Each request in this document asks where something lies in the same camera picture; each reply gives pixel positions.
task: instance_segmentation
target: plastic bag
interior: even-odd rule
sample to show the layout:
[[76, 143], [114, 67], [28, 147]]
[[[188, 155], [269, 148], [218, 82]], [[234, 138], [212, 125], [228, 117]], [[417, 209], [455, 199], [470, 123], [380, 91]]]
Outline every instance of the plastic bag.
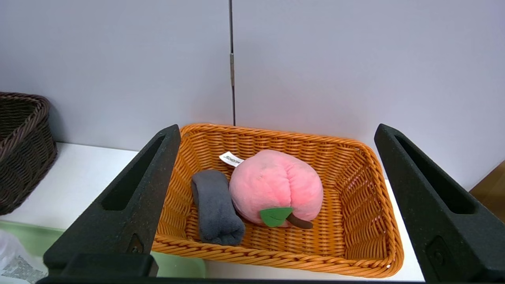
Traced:
[[0, 230], [0, 283], [34, 284], [46, 276], [42, 258], [30, 256], [17, 237]]

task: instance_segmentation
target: green tray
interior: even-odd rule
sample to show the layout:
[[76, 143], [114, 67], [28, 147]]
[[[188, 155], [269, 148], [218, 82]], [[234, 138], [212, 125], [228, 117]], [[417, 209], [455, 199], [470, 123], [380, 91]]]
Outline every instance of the green tray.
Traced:
[[[63, 230], [0, 221], [0, 229], [15, 235], [26, 251], [42, 257], [49, 247], [63, 234]], [[158, 277], [204, 278], [205, 264], [199, 258], [151, 252], [158, 264]]]

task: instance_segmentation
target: woven texture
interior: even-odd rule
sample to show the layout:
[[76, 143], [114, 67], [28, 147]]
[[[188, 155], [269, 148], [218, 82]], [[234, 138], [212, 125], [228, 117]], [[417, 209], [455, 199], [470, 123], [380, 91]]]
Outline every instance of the woven texture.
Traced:
[[0, 92], [0, 215], [23, 203], [56, 157], [48, 112], [43, 97]]
[[[181, 129], [181, 146], [153, 250], [242, 264], [339, 273], [363, 277], [394, 275], [403, 248], [377, 157], [351, 139], [234, 126], [192, 124]], [[231, 151], [242, 159], [264, 149], [293, 155], [321, 177], [324, 201], [314, 228], [269, 228], [244, 221], [238, 247], [203, 244], [191, 176], [233, 167], [218, 156]]]

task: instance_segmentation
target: white wall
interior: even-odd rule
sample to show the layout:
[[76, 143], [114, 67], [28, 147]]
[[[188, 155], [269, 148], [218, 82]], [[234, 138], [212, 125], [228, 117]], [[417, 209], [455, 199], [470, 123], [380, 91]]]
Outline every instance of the white wall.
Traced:
[[232, 123], [227, 0], [0, 2], [0, 90], [53, 104], [58, 140], [140, 149]]
[[237, 125], [403, 131], [466, 189], [505, 159], [505, 1], [233, 2]]

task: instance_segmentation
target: green felt leaf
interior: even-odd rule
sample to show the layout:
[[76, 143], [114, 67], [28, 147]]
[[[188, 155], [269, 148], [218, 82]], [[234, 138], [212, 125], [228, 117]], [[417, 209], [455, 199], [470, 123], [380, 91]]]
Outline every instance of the green felt leaf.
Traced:
[[269, 208], [260, 211], [260, 216], [268, 227], [278, 227], [282, 225], [286, 218], [293, 212], [291, 207]]

